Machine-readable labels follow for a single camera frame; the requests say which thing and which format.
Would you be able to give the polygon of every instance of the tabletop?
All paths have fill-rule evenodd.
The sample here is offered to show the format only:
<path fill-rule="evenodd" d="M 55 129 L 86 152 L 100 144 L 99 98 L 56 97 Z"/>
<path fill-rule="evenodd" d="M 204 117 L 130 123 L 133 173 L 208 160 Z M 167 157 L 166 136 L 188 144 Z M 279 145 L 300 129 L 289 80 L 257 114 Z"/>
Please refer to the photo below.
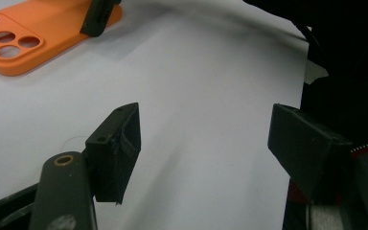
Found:
<path fill-rule="evenodd" d="M 0 198 L 137 102 L 142 151 L 123 205 L 95 203 L 99 229 L 281 229 L 288 175 L 267 148 L 271 108 L 299 106 L 308 43 L 242 0 L 121 6 L 100 37 L 0 75 Z"/>

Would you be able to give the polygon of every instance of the orange phone case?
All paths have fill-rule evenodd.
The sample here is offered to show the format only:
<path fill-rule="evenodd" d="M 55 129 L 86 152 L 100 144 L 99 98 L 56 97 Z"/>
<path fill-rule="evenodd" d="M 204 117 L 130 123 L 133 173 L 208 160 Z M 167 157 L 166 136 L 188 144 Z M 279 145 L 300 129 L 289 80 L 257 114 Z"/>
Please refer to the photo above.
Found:
<path fill-rule="evenodd" d="M 87 39 L 91 0 L 28 0 L 0 10 L 0 74 L 17 76 Z M 122 18 L 115 5 L 106 26 Z"/>

